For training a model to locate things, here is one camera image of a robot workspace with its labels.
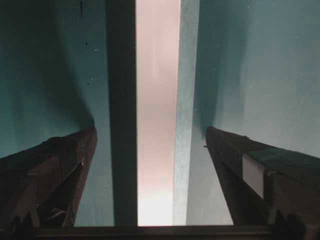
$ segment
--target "black metal bar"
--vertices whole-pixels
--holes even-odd
[[[158,226],[158,227],[74,227],[38,228],[35,240],[71,239],[265,239],[275,238],[272,226]]]
[[[96,143],[92,127],[0,159],[0,239],[73,226]]]

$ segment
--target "teal wall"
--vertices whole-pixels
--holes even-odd
[[[320,156],[319,11],[318,0],[200,1],[187,224],[228,222],[207,126]]]
[[[114,224],[105,1],[1,1],[0,157],[95,125],[76,225]]]
[[[199,0],[181,1],[175,127],[173,225],[185,225],[187,220],[199,5]]]

